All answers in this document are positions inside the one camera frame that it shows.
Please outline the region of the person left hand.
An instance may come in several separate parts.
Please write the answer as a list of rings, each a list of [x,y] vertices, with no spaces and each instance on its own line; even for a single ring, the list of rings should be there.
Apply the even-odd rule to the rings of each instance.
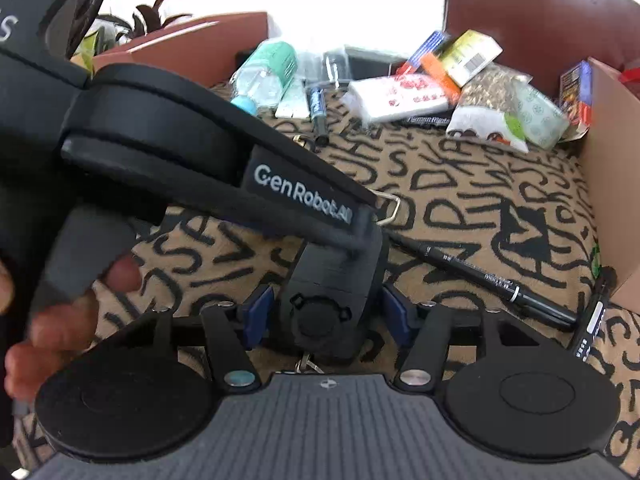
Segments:
[[[123,256],[102,276],[102,285],[112,292],[135,292],[141,274],[134,256]],[[1,263],[1,314],[14,299],[15,287],[9,270]],[[32,403],[42,384],[90,347],[99,319],[99,301],[90,287],[70,304],[52,304],[34,315],[26,339],[9,348],[4,366],[4,390],[10,398]]]

